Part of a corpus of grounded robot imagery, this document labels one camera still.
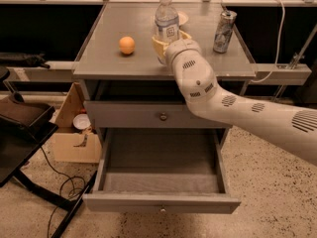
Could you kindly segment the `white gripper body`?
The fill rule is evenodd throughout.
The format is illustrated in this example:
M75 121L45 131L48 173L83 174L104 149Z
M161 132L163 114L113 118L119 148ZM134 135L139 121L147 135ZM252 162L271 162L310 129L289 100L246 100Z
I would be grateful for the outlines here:
M187 102L207 101L215 95L217 79L212 66L201 54L197 42L181 39L165 52L166 64Z

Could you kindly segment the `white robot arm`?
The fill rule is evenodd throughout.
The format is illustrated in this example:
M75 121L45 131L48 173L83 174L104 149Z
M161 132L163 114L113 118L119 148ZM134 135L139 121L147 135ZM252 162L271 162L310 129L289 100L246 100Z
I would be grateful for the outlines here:
M317 165L317 110L255 100L222 88L199 45L187 34L169 44L152 37L189 111L197 117L248 131Z

